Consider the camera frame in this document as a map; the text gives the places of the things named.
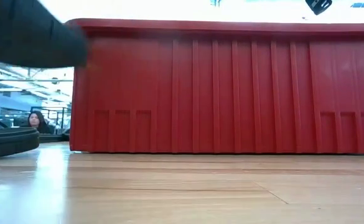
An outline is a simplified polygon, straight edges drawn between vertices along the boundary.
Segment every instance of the red storage container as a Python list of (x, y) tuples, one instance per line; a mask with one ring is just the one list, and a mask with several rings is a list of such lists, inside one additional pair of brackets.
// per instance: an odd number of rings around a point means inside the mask
[(364, 24), (69, 24), (73, 151), (364, 153)]

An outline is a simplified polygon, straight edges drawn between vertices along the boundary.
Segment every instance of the wooden floor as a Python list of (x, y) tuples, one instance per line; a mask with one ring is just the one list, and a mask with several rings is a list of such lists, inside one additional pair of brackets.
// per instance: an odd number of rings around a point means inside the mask
[(0, 224), (364, 224), (364, 156), (0, 158)]

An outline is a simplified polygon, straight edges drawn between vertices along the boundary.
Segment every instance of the woman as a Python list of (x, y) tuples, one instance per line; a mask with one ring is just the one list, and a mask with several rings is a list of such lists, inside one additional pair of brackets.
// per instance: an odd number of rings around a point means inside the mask
[(28, 116), (28, 127), (36, 128), (40, 134), (52, 134), (45, 122), (45, 118), (39, 111), (33, 111)]

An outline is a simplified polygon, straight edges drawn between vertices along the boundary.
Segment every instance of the black hair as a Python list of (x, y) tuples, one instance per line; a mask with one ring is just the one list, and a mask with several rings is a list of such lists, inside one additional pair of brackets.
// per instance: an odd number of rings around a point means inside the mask
[(38, 120), (39, 120), (39, 125), (38, 125), (38, 128), (37, 128), (39, 133), (41, 133), (41, 134), (51, 134), (49, 126), (47, 125), (47, 123), (45, 121), (45, 118), (44, 118), (43, 114), (40, 111), (33, 111), (33, 112), (30, 113), (30, 115), (28, 115), (28, 120), (27, 120), (28, 127), (31, 127), (30, 117), (33, 114), (36, 114), (37, 117), (38, 117)]

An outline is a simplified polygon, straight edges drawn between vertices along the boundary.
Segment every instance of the red plastic bin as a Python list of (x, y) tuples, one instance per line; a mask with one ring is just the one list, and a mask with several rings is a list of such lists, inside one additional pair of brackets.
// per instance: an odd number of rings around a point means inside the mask
[(69, 24), (73, 151), (364, 154), (364, 24)]

